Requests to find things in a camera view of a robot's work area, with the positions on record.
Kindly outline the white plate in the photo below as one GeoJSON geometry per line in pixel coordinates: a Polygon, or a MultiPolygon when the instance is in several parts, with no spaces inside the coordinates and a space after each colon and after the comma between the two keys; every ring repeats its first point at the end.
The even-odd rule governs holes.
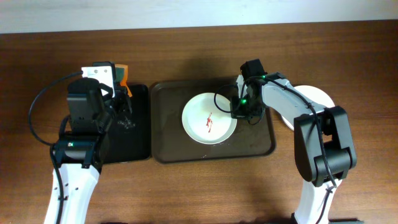
{"type": "MultiPolygon", "coordinates": [[[[335,106],[335,103],[331,97],[317,87],[310,85],[299,85],[295,86],[294,88],[296,92],[299,92],[301,95],[305,96],[309,102],[315,102],[327,108],[332,108],[335,106]]],[[[300,114],[297,113],[297,110],[302,109],[305,104],[294,94],[291,95],[292,97],[290,97],[290,99],[288,99],[288,93],[289,91],[287,93],[281,94],[278,97],[278,103],[280,105],[278,108],[276,108],[276,110],[281,115],[284,123],[293,131],[293,119],[297,116],[300,116],[300,114]]]]}
{"type": "Polygon", "coordinates": [[[200,93],[191,98],[183,108],[182,124],[185,132],[196,142],[218,144],[227,140],[237,127],[237,119],[228,110],[230,101],[214,93],[200,93]]]}

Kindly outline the green orange sponge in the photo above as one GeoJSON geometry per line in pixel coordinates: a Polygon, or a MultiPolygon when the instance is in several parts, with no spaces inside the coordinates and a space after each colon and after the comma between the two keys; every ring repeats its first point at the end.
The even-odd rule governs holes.
{"type": "Polygon", "coordinates": [[[116,64],[115,69],[116,69],[116,82],[119,83],[121,86],[125,86],[127,88],[129,97],[132,97],[132,93],[127,85],[128,66],[123,64],[116,64]]]}

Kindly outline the white plate front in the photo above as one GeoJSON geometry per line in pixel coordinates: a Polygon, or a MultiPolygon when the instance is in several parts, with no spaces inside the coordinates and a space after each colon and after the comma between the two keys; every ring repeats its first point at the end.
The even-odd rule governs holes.
{"type": "MultiPolygon", "coordinates": [[[[294,88],[296,92],[299,92],[301,95],[305,96],[309,102],[315,102],[327,108],[332,108],[335,106],[335,103],[331,97],[317,87],[310,85],[299,85],[295,86],[294,88]]],[[[300,116],[300,114],[297,113],[297,110],[302,109],[305,104],[294,94],[291,95],[292,97],[290,97],[290,99],[288,99],[288,93],[289,91],[287,93],[281,94],[278,97],[278,103],[280,105],[278,108],[276,108],[276,110],[281,115],[284,123],[293,131],[293,119],[297,116],[300,116]]]]}

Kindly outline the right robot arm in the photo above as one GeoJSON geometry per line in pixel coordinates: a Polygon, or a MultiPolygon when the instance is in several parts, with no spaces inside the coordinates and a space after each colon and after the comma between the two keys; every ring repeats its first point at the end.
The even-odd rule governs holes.
{"type": "Polygon", "coordinates": [[[338,186],[356,166],[357,157],[346,111],[328,108],[296,90],[279,72],[267,73],[258,59],[245,62],[232,97],[232,118],[261,119],[273,108],[294,127],[294,156],[303,178],[294,223],[329,223],[328,213],[338,186]]]}

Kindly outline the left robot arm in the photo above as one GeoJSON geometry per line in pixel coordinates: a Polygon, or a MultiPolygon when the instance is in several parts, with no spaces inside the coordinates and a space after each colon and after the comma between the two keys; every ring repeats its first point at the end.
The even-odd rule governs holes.
{"type": "Polygon", "coordinates": [[[110,87],[94,78],[68,86],[69,114],[50,146],[53,184],[46,223],[84,223],[93,191],[110,149],[109,128],[131,110],[126,85],[110,87]]]}

